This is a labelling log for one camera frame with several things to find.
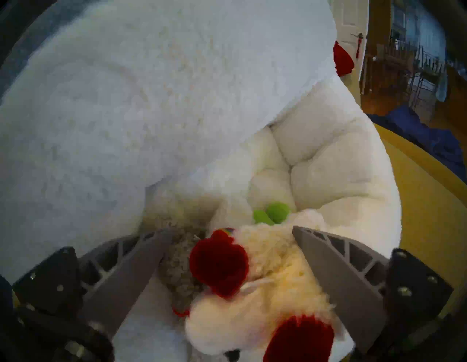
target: white fluffy fabric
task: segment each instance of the white fluffy fabric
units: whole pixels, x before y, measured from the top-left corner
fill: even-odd
[[[283,202],[291,212],[297,211],[288,170],[258,172],[251,179],[247,200],[254,210],[265,210],[273,202]]]
[[[177,329],[170,295],[154,276],[113,338],[116,362],[186,362],[189,348]]]
[[[263,169],[287,174],[289,170],[268,127],[255,133],[227,157],[200,167],[188,177],[171,177],[156,185],[148,195],[145,219],[170,217],[205,225],[223,200],[246,198],[251,179]],[[284,202],[292,207],[291,192],[283,187],[281,192],[288,194]]]
[[[363,114],[337,75],[316,84],[286,117],[273,126],[274,138],[290,165],[313,157],[349,122]]]
[[[238,228],[253,223],[253,210],[242,197],[228,198],[223,201],[209,222],[207,235],[225,227]]]
[[[299,209],[320,208],[349,196],[391,200],[397,194],[392,168],[379,135],[366,116],[292,168],[292,192]]]
[[[326,0],[90,5],[3,95],[0,273],[136,231],[146,186],[293,106],[334,72],[335,37]]]
[[[191,305],[190,317],[186,319],[188,338],[194,347],[208,355],[262,345],[268,338],[269,330],[265,327],[270,322],[270,315],[261,308],[263,304],[263,288],[229,301],[203,294]]]

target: wooden floor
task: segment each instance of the wooden floor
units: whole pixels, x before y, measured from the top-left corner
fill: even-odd
[[[464,85],[457,79],[456,83],[454,75],[450,79],[453,86],[448,99],[444,103],[437,102],[431,120],[425,124],[432,128],[451,130],[460,142],[464,164],[467,165],[467,112],[462,108],[467,106],[467,82],[463,81]],[[365,113],[386,115],[401,104],[403,100],[387,88],[390,79],[382,79],[380,74],[376,74],[373,82],[373,92],[370,93],[367,87],[366,94],[361,95],[361,108]]]

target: white door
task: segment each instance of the white door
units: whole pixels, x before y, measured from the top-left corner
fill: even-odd
[[[337,41],[352,57],[360,79],[368,32],[368,0],[328,0],[336,22]],[[357,59],[358,35],[363,35]]]

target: red plush ear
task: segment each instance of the red plush ear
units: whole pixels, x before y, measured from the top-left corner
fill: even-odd
[[[216,230],[197,242],[190,254],[190,271],[218,296],[233,297],[248,275],[248,255],[225,231]]]
[[[333,340],[330,325],[314,316],[293,316],[274,332],[263,362],[326,362]]]

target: plush toy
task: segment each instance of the plush toy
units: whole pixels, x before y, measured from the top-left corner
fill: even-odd
[[[208,287],[185,320],[197,350],[240,350],[241,361],[328,360],[340,323],[292,235],[293,225],[319,228],[307,224],[314,213],[287,217],[275,203],[260,214],[281,224],[219,229],[195,245],[190,270]]]
[[[283,202],[274,202],[270,204],[266,211],[255,210],[253,211],[253,219],[255,224],[268,224],[275,225],[287,219],[289,216],[290,208]]]

